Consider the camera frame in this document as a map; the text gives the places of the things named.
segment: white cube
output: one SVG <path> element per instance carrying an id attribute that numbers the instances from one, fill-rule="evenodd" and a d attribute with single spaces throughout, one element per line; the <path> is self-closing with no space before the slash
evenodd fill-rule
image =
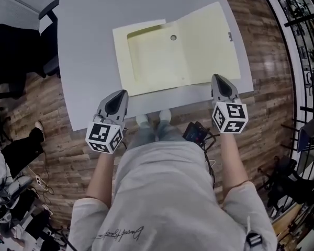
<path id="1" fill-rule="evenodd" d="M 220 133 L 239 134 L 248 122 L 246 104 L 217 102 L 213 120 Z"/>
<path id="2" fill-rule="evenodd" d="M 123 138 L 120 125 L 90 122 L 85 140 L 93 151 L 111 154 Z"/>

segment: sleeve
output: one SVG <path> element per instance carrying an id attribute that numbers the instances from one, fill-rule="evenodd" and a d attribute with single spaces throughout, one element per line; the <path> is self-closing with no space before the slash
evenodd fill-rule
<path id="1" fill-rule="evenodd" d="M 108 210 L 103 202 L 93 198 L 80 199 L 74 203 L 69 242 L 76 250 L 91 249 Z"/>
<path id="2" fill-rule="evenodd" d="M 277 250 L 277 237 L 255 186 L 247 181 L 231 189 L 223 202 L 223 209 L 240 225 L 262 236 L 266 251 Z"/>

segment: black buckle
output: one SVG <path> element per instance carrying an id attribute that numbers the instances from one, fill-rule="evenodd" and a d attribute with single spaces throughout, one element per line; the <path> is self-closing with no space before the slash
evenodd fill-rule
<path id="1" fill-rule="evenodd" d="M 246 236 L 246 241 L 250 247 L 254 247 L 263 243 L 262 236 L 255 232 L 249 233 Z"/>

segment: white shoe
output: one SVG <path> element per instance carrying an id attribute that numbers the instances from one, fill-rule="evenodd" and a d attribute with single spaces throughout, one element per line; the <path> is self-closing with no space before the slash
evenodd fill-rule
<path id="1" fill-rule="evenodd" d="M 138 115 L 136 116 L 136 123 L 139 127 L 146 127 L 149 125 L 149 120 L 147 115 Z"/>
<path id="2" fill-rule="evenodd" d="M 40 121 L 35 122 L 35 127 L 42 131 L 44 141 L 46 140 L 46 136 L 44 135 L 44 128 Z"/>
<path id="3" fill-rule="evenodd" d="M 159 113 L 159 119 L 161 121 L 167 121 L 168 123 L 171 121 L 171 111 L 169 109 L 166 109 L 166 110 L 162 110 L 160 113 Z"/>

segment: open file folder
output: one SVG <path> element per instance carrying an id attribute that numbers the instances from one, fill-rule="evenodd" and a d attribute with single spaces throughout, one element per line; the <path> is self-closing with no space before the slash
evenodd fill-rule
<path id="1" fill-rule="evenodd" d="M 218 73 L 240 78 L 232 34 L 219 2 L 170 23 L 113 30 L 123 89 L 129 96 L 207 83 Z"/>

